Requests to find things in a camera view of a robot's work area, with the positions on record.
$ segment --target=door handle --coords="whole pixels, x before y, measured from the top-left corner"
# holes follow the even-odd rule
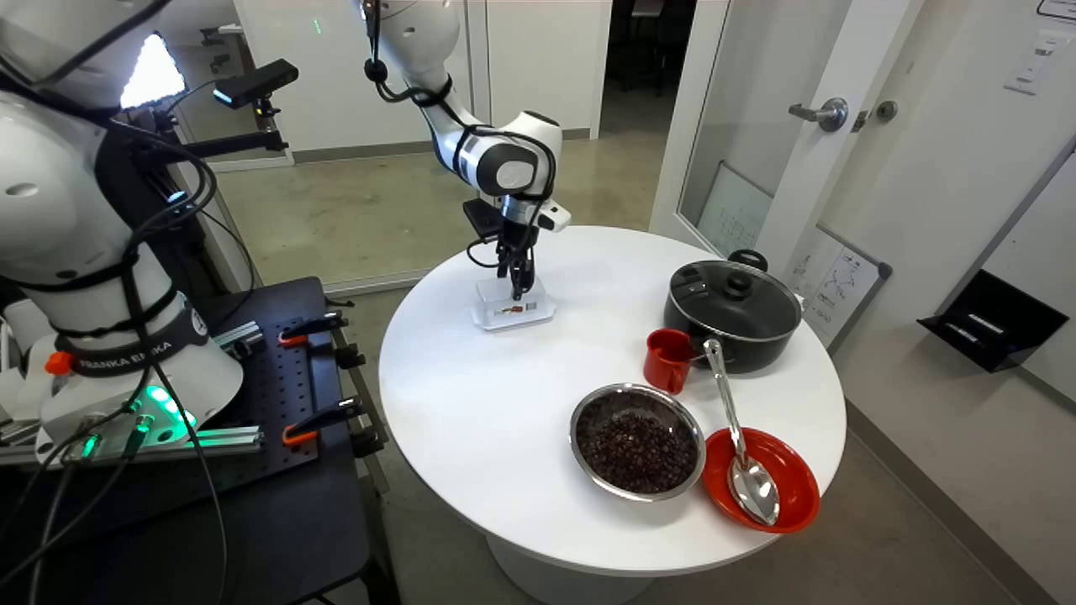
[[[846,101],[843,98],[830,98],[824,101],[817,110],[808,104],[795,104],[788,109],[795,118],[800,121],[813,121],[821,130],[841,130],[846,124]]]

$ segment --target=round white table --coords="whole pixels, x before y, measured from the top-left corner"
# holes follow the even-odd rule
[[[641,382],[645,335],[663,326],[670,275],[703,249],[626,228],[575,224],[538,243],[550,322],[482,333],[482,272],[453,254],[401,303],[380,350],[385,414],[409,466],[509,550],[584,578],[666,578],[759,550],[773,536],[728,521],[701,491],[641,512],[598,491],[572,456],[575,402],[606,382]],[[821,491],[843,449],[843,390],[800,326],[784,355],[733,377],[740,421],[788,440]],[[724,428],[710,372],[679,400],[703,434]]]

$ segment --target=black cooking pot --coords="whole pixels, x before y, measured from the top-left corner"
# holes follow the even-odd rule
[[[768,272],[768,258],[735,249],[729,261],[703,258],[670,278],[666,326],[687,329],[703,355],[715,335],[729,372],[769,365],[800,326],[800,300]]]

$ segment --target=red cup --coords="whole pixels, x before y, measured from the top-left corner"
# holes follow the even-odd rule
[[[645,382],[679,394],[692,369],[695,347],[683,329],[655,329],[645,340]]]

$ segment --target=metal bowl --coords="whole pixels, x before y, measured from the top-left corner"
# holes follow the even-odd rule
[[[603,491],[636,505],[687,493],[707,466],[692,414],[641,382],[589,394],[572,414],[572,449]]]

